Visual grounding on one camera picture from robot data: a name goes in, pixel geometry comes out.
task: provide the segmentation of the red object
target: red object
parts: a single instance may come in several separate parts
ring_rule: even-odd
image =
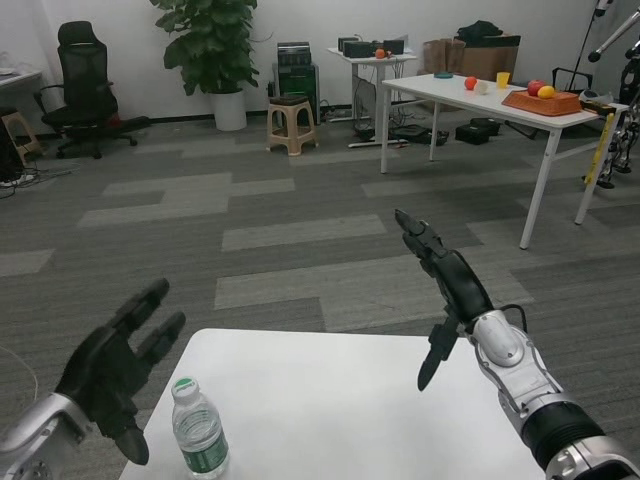
[[[529,92],[529,95],[531,95],[532,97],[537,97],[540,89],[546,86],[547,84],[542,80],[531,80],[529,82],[529,85],[527,86],[527,92]]]
[[[464,86],[467,87],[467,90],[473,90],[474,88],[476,88],[477,84],[478,79],[476,77],[467,77],[467,79],[464,81]]]

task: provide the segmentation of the white wall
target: white wall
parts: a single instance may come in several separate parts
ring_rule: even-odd
[[[50,73],[47,55],[40,43],[40,32],[44,32],[45,37],[48,34],[47,20],[37,11],[37,8],[41,7],[39,1],[6,1],[0,8],[0,52],[9,54],[13,63],[11,66],[44,72],[42,82],[36,80],[3,89],[0,92],[0,105],[18,107],[36,132],[41,133],[49,131],[49,128],[40,122],[42,114],[33,100],[32,92],[40,88],[42,83],[51,83],[53,76]],[[53,100],[58,103],[59,98],[54,97]]]
[[[154,26],[162,14],[148,0],[40,0],[53,31],[70,20],[93,22],[109,48],[110,79],[124,117],[197,115],[211,112],[200,94],[186,97],[177,70],[163,68],[169,36]],[[555,66],[570,67],[580,48],[591,11],[584,0],[259,0],[253,37],[260,87],[247,89],[247,108],[264,110],[271,63],[280,41],[308,40],[320,66],[321,96],[332,104],[350,103],[349,68],[326,52],[339,36],[359,33],[382,40],[408,33],[421,52],[426,40],[450,37],[461,26],[490,20],[523,36],[516,77],[549,78]],[[421,62],[408,64],[413,74]]]
[[[627,0],[614,3],[613,9],[610,9],[603,19],[606,22],[603,22],[602,28],[598,32],[597,44],[602,44],[637,8],[637,1]],[[624,54],[638,41],[639,36],[640,23],[627,31],[602,55],[602,58],[596,64],[594,81],[596,91],[602,93],[612,92],[614,97],[618,97],[622,70],[629,63]]]

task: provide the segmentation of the white flower pot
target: white flower pot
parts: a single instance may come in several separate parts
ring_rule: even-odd
[[[216,128],[223,132],[242,130],[247,126],[247,113],[244,107],[244,92],[213,93],[211,105],[216,117]]]

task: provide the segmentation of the plastic water bottle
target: plastic water bottle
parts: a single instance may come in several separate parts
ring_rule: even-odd
[[[181,378],[171,389],[173,434],[194,478],[218,478],[229,463],[220,414],[202,393],[195,379]]]

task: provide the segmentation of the wire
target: wire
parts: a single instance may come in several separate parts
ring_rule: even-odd
[[[9,355],[11,355],[13,358],[15,358],[16,360],[18,360],[18,362],[20,362],[24,368],[26,368],[29,373],[31,374],[31,376],[33,377],[33,383],[34,383],[34,389],[33,389],[33,402],[35,402],[38,399],[38,377],[36,376],[36,372],[33,371],[33,368],[31,368],[29,366],[29,364],[27,362],[25,362],[17,353],[15,353],[13,350],[9,350],[7,347],[3,347],[2,345],[0,345],[0,350],[4,350],[5,352],[7,352]]]
[[[527,314],[524,312],[524,308],[520,305],[516,305],[515,303],[510,303],[509,305],[505,305],[500,310],[506,312],[507,310],[518,310],[520,312],[520,318],[522,320],[522,330],[524,333],[529,333],[529,326],[527,325]]]

